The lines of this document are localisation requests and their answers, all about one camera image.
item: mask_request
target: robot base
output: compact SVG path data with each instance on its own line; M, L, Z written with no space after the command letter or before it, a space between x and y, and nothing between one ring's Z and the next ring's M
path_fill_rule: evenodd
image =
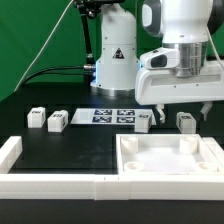
M103 88L97 87L94 81L91 83L90 88L92 93L97 93L100 95L112 96L112 97L116 97L116 96L134 97L134 94L135 94L134 89L129 89L129 90L103 89Z

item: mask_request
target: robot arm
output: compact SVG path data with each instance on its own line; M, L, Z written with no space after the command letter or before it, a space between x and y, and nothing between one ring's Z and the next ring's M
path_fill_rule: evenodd
M223 0L144 2L143 26L163 40L161 48L140 58L143 68L135 87L139 104L224 100L222 66L205 61L208 25L214 33L223 22L223 11ZM213 27L215 14L219 22Z
M87 63L95 64L90 48L86 17L101 14L101 57L95 64L91 91L109 96L133 96L139 60L136 57L136 19L119 3L125 0L76 0L82 16Z

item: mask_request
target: black table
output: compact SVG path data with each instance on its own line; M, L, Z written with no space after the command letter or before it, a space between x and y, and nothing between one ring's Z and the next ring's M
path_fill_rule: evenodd
M47 117L67 110L69 121L76 108L139 109L133 98L92 94L82 83L33 83L0 103L0 144L9 136L23 139L23 153L10 173L117 174L116 134L132 134L133 126L71 125L61 134L27 128L33 107L46 108ZM165 107L166 124L149 133L180 133L176 113L190 112L199 119L200 103ZM197 133L224 144L224 104L217 102L207 122L198 122ZM81 201L1 200L0 223L223 223L222 201Z

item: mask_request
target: white box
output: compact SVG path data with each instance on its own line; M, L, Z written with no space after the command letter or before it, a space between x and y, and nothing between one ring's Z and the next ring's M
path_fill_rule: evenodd
M152 113L140 112L135 118L135 132L148 133L152 125Z
M41 128L46 120L46 110L44 107L32 108L27 115L28 128Z
M182 134L196 133L196 120L190 113L177 113L176 125Z
M68 124L68 112L55 111L47 120L49 132L62 132Z
M136 153L127 153L127 149L122 149L124 147L122 139L128 139L128 137L138 139ZM194 141L189 144L188 139L194 139ZM215 157L199 135L117 135L117 162L120 175L130 173L125 169L125 164L130 164L130 162L132 164L129 170L137 175L198 175L200 174L198 166L201 166L201 162L205 165L211 163L217 166L217 172L212 171L211 173L208 167L204 167L204 171L208 171L209 175L224 175L224 161L219 161Z

